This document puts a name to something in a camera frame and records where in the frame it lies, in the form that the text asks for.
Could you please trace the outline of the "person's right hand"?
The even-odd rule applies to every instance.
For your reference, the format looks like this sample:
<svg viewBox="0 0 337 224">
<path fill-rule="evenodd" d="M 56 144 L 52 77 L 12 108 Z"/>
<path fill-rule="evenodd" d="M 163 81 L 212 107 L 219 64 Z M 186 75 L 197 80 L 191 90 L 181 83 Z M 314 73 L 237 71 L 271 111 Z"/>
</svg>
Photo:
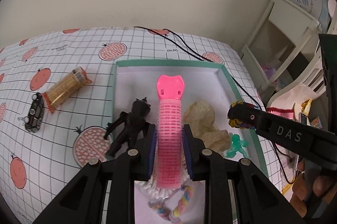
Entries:
<svg viewBox="0 0 337 224">
<path fill-rule="evenodd" d="M 309 195 L 309 187 L 304 179 L 305 164 L 305 159 L 298 164 L 297 169 L 302 174 L 292 186 L 292 197 L 290 199 L 290 204 L 302 218 L 307 214 L 307 206 L 304 201 Z M 333 179 L 327 176 L 318 176 L 312 185 L 312 192 L 317 197 L 323 196 L 324 202 L 329 205 L 336 195 L 336 184 L 334 184 Z"/>
</svg>

